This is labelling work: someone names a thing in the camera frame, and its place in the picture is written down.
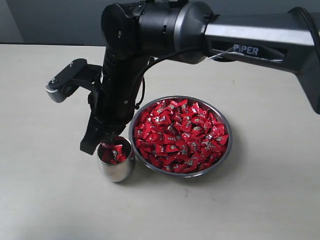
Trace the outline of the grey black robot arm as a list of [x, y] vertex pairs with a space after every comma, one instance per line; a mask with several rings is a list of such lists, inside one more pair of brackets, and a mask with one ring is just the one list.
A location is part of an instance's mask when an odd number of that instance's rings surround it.
[[108, 5], [101, 15], [106, 40], [102, 82], [80, 150], [92, 155], [101, 140], [119, 135], [137, 108], [143, 74], [158, 62], [197, 64], [205, 58], [239, 61], [294, 74], [313, 110], [320, 111], [320, 15], [303, 7], [283, 14], [221, 16], [204, 2], [146, 0]]

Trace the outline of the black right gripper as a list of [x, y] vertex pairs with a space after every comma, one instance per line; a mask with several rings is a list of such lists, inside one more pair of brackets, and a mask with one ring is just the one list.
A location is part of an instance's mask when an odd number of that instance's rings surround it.
[[135, 54], [120, 59], [110, 48], [105, 50], [99, 93], [90, 95], [91, 114], [80, 150], [93, 155], [106, 136], [106, 144], [114, 145], [133, 118], [142, 77], [135, 78], [148, 65], [151, 56]]

